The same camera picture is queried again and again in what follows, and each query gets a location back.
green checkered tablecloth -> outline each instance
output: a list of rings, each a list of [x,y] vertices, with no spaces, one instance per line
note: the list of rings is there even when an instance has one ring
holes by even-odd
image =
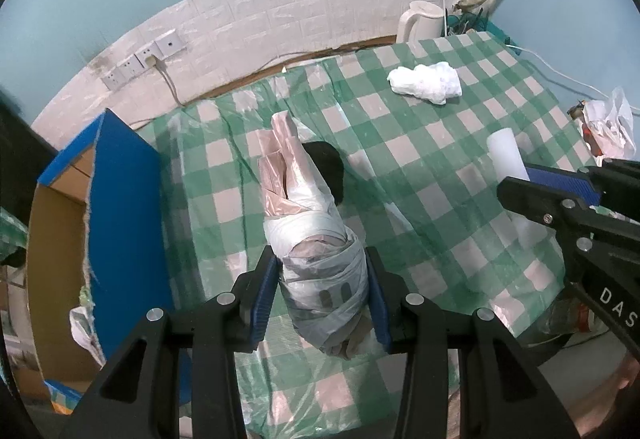
[[[403,65],[446,61],[462,82],[444,106],[394,94]],[[590,160],[554,96],[487,33],[396,44],[323,60],[203,100],[140,133],[162,158],[162,209],[174,297],[192,307],[254,267],[265,244],[257,130],[293,117],[342,154],[345,223],[390,271],[441,307],[492,307],[515,334],[559,292],[553,238],[523,249],[495,196],[487,136],[510,127],[529,162]],[[266,339],[236,355],[247,428],[320,437],[396,411],[401,356],[328,358],[294,332],[278,293]]]
[[[11,213],[0,208],[0,260],[19,247],[27,247],[27,228]]]

plastic-wrapped bundle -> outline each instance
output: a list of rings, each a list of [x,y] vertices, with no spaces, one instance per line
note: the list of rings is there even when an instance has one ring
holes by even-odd
[[[260,134],[264,232],[282,260],[280,289],[296,331],[331,356],[350,358],[369,334],[362,243],[347,228],[288,112]]]

power socket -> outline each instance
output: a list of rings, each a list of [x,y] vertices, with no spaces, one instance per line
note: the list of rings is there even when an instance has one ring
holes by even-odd
[[[111,92],[113,92],[114,90],[118,90],[122,85],[124,85],[128,81],[122,74],[122,71],[118,69],[118,67],[113,67],[113,69],[107,72],[100,79],[102,80],[102,83],[104,83]]]
[[[169,56],[172,56],[178,51],[184,49],[184,42],[180,40],[175,29],[171,29],[169,32],[166,32],[156,38],[156,43],[165,58],[168,58]]]
[[[143,66],[145,70],[149,68],[145,60],[152,55],[155,56],[158,60],[164,60],[162,51],[160,50],[160,47],[158,47],[158,44],[155,41],[140,47],[140,49],[136,51],[136,58],[140,61],[140,64]]]
[[[140,60],[136,58],[135,54],[121,61],[118,64],[118,69],[120,69],[120,72],[127,82],[145,72],[145,67],[140,63]]]

cardboard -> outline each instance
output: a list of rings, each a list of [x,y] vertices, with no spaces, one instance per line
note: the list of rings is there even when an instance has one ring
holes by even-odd
[[[107,110],[38,179],[27,247],[27,290],[44,379],[84,392],[98,372],[74,342],[69,310],[85,278],[106,358],[146,311],[173,310],[164,259],[159,156]]]
[[[49,389],[44,384],[40,372],[21,367],[14,369],[14,379],[21,396],[45,401],[49,399]]]

blue gripper pad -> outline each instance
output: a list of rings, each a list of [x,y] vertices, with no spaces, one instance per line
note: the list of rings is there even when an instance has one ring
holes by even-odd
[[[600,205],[602,194],[595,191],[589,181],[580,179],[578,174],[567,175],[533,167],[526,167],[526,169],[532,183],[544,184],[556,190],[574,193],[580,196],[587,203],[587,206]]]
[[[254,347],[257,347],[258,343],[264,339],[264,334],[267,330],[271,306],[273,305],[276,288],[278,287],[279,269],[280,261],[273,255],[267,265],[264,277],[262,277],[262,284],[260,284],[254,306],[251,307],[251,332],[249,341]]]
[[[389,332],[389,313],[386,308],[385,299],[382,296],[382,289],[378,283],[373,266],[367,257],[367,270],[369,272],[369,311],[371,313],[371,322],[376,332],[376,339],[389,352],[391,349],[391,333]]]

